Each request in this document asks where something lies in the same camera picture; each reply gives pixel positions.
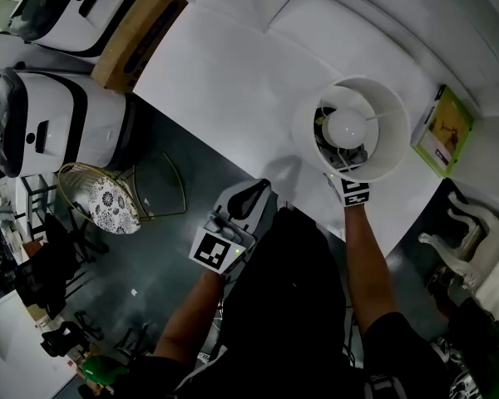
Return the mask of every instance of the white chair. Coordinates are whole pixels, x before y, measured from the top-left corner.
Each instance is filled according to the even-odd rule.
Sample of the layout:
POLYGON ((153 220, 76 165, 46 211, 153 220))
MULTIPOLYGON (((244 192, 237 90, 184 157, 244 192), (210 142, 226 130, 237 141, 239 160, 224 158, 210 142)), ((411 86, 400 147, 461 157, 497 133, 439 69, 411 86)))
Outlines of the white chair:
POLYGON ((466 223, 469 232, 462 244, 451 249, 437 235, 420 234, 419 241, 430 244, 440 254, 444 263, 455 273, 464 278, 465 285, 472 291, 482 307, 490 312, 499 321, 499 219, 488 209, 478 205, 464 204, 459 201, 457 194, 452 192, 448 196, 451 203, 459 210, 477 217, 487 236, 477 246, 474 255, 469 261, 465 257, 472 251, 477 238, 477 224, 467 216, 457 216, 448 210, 450 217, 466 223))

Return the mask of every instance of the white lamp shade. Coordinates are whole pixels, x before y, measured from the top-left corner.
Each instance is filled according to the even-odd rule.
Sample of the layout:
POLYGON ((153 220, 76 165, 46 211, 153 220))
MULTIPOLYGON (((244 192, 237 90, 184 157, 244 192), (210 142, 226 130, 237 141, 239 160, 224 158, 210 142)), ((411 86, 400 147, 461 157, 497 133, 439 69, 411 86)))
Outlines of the white lamp shade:
POLYGON ((303 96, 294 113, 292 136, 304 160, 324 173, 332 173, 354 182, 375 182, 392 173, 410 144, 410 121, 403 102, 378 81, 363 76, 349 76, 303 96), (378 143, 368 161, 356 170, 336 170, 320 152, 314 137, 314 115, 322 97, 333 87, 346 87, 360 94, 378 118, 378 143))

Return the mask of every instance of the book cover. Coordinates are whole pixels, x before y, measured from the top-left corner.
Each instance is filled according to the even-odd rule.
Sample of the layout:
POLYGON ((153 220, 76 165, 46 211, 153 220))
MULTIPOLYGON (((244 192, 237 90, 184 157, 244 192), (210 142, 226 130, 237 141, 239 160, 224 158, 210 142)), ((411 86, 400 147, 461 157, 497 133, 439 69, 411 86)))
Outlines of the book cover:
POLYGON ((451 174, 473 118, 448 86, 441 86, 414 132, 413 148, 441 176, 451 174))

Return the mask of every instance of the concrete floor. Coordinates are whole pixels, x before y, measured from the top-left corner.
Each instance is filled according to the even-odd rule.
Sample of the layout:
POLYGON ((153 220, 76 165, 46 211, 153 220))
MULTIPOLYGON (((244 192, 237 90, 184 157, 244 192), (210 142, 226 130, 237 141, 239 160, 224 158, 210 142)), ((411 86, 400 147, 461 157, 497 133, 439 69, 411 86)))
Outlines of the concrete floor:
MULTIPOLYGON (((179 202, 175 199, 177 190, 164 181, 167 176, 155 170, 156 162, 165 151, 183 179, 188 211, 184 215, 144 223, 138 233, 128 236, 107 234, 90 226, 89 234, 108 244, 110 252, 96 256, 97 262, 86 267, 89 282, 68 299, 64 313, 70 318, 76 310, 85 310, 105 334, 104 341, 100 342, 105 352, 112 350, 128 328, 138 332, 145 323, 150 324, 149 342, 155 344, 168 318, 201 273, 201 266, 188 259, 196 228, 203 225, 207 212, 223 189, 249 178, 243 170, 162 114, 154 117, 144 143, 146 153, 139 166, 146 175, 139 181, 147 190, 148 200, 159 200, 155 203, 157 208, 168 211, 175 210, 177 204, 168 208, 163 203, 179 202)), ((435 226, 439 226, 440 214, 443 216, 447 208, 444 200, 451 188, 451 184, 442 184, 416 224, 388 256, 400 309, 427 340, 447 329, 446 321, 425 290, 430 274, 442 260, 432 248, 420 244, 417 236, 423 230, 433 233, 435 226)), ((274 202, 270 202, 260 232, 269 227, 274 210, 274 202)), ((329 233, 326 236, 343 269, 343 285, 347 290, 344 244, 329 233)), ((345 321, 346 337, 350 314, 349 311, 345 321)), ((352 349, 358 364, 362 365, 362 346, 356 328, 352 349)))

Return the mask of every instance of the white table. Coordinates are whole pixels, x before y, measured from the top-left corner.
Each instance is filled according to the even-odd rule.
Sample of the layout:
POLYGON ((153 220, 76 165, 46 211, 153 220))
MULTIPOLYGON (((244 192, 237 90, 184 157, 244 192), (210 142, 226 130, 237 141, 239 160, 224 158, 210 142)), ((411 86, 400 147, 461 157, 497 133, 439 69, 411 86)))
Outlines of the white table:
MULTIPOLYGON (((414 127, 436 85, 334 0, 291 0, 265 34, 248 27, 239 2, 215 2, 185 9, 134 92, 250 175, 269 179, 275 192, 344 239, 342 207, 290 137, 296 101, 342 75, 366 75, 401 96, 414 127)), ((384 255, 440 182, 410 149, 394 173, 373 184, 367 212, 384 255)))

